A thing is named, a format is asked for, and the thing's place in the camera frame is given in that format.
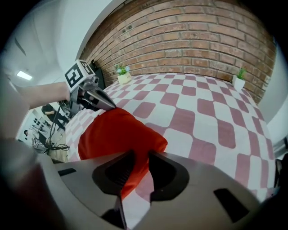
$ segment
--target ceiling light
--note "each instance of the ceiling light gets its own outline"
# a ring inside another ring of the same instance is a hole
[[[31,80],[32,79],[32,77],[29,75],[29,74],[27,74],[27,73],[24,73],[24,72],[22,72],[22,71],[19,71],[18,72],[18,74],[16,74],[18,77],[22,77],[22,78],[24,78],[24,79],[26,79],[26,80]]]

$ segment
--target black and white marker cube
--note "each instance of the black and white marker cube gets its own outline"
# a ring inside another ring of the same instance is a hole
[[[77,88],[86,79],[91,79],[95,73],[88,63],[83,60],[76,60],[74,65],[66,72],[65,80],[70,92]]]

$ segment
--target green plant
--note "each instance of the green plant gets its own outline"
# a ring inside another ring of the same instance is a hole
[[[243,75],[244,75],[245,72],[246,72],[246,70],[244,68],[241,68],[239,70],[239,73],[237,74],[237,78],[243,80]]]
[[[119,65],[116,65],[115,69],[119,76],[126,74],[130,70],[129,66],[125,66],[122,62]]]

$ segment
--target white flower pot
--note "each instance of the white flower pot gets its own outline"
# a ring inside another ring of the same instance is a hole
[[[244,87],[245,81],[239,79],[236,75],[233,75],[232,85],[236,91],[240,91]]]
[[[118,76],[119,84],[125,84],[131,80],[131,74],[127,72],[126,74]]]

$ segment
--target checkered tablecloth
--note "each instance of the checkered tablecloth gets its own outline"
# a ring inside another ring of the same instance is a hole
[[[212,164],[263,201],[272,192],[275,163],[270,135],[249,93],[231,83],[193,74],[150,74],[105,89],[117,107],[163,135],[167,153]],[[103,111],[79,112],[66,127],[68,158],[79,160],[78,142]],[[149,209],[153,181],[148,173],[123,201],[126,216]],[[137,220],[127,221],[133,227]]]

